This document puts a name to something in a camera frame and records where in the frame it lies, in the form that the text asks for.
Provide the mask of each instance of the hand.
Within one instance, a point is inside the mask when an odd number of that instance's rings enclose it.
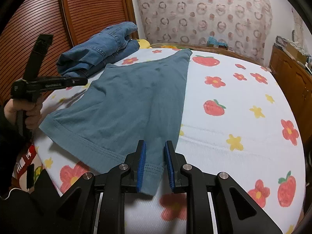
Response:
[[[17,111],[24,110],[28,116],[25,120],[26,127],[36,129],[41,118],[42,103],[43,97],[39,97],[37,103],[25,99],[10,99],[4,106],[4,116],[12,125],[15,125]]]

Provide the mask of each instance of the black handle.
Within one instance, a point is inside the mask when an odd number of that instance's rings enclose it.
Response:
[[[213,234],[209,198],[205,178],[200,169],[190,164],[181,167],[181,173],[188,177],[187,192],[187,234]]]

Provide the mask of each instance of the wall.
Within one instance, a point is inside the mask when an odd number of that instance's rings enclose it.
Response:
[[[271,31],[266,38],[264,48],[264,64],[268,66],[272,53],[272,46],[277,35],[291,40],[294,29],[294,16],[291,4],[287,0],[270,0],[273,14]]]
[[[276,36],[279,35],[283,38],[291,40],[291,33],[294,29],[294,16],[291,12],[292,5],[287,0],[270,0],[270,3],[272,7],[273,21],[271,30],[266,38],[264,50],[264,64],[267,66],[269,65],[272,46],[275,43]],[[135,9],[135,18],[138,25],[139,37],[140,39],[145,39],[137,0],[133,0],[133,6]],[[305,24],[303,25],[303,31],[305,37],[305,45],[309,53],[312,55],[312,34]]]
[[[135,21],[138,26],[138,37],[139,39],[146,39],[141,16],[140,16],[140,10],[138,7],[138,0],[132,0],[132,3],[133,3],[134,11],[135,11]]]

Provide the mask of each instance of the wooden wardrobe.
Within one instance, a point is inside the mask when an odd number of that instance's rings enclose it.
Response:
[[[312,76],[275,46],[272,50],[270,68],[291,107],[302,143],[305,145],[308,139],[312,138]]]
[[[109,25],[135,23],[132,0],[25,0],[0,35],[0,103],[10,98],[12,83],[23,76],[39,34],[53,34],[40,76],[58,75],[62,52]]]

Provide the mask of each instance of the yellow star print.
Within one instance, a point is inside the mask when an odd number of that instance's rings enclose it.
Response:
[[[64,100],[65,100],[66,98],[61,98],[60,100],[59,100],[59,103],[62,103]]]
[[[36,175],[37,176],[39,176],[40,175],[40,173],[41,173],[41,166],[39,166],[39,167],[37,167],[37,169],[36,169]]]
[[[255,105],[253,106],[253,108],[249,109],[250,111],[255,113],[255,117],[258,119],[260,117],[265,118],[265,116],[263,115],[263,113],[261,112],[261,108],[260,107],[256,107]]]
[[[232,134],[229,134],[229,139],[227,139],[227,143],[230,144],[230,150],[233,151],[235,149],[243,150],[244,146],[241,144],[241,137],[234,137]]]
[[[268,101],[270,101],[271,104],[273,104],[273,103],[275,102],[274,99],[272,98],[272,96],[270,96],[270,95],[268,95],[268,94],[266,94],[266,99],[267,99]]]
[[[47,169],[50,169],[52,164],[53,164],[53,160],[51,157],[49,159],[44,160],[44,165]]]
[[[84,89],[88,89],[88,88],[89,88],[89,86],[90,86],[90,83],[87,83],[85,86],[82,86],[82,88],[84,88]]]
[[[184,132],[182,130],[180,130],[180,133],[179,133],[180,136],[184,136]]]
[[[294,225],[290,225],[288,231],[285,234],[291,234],[294,230]]]

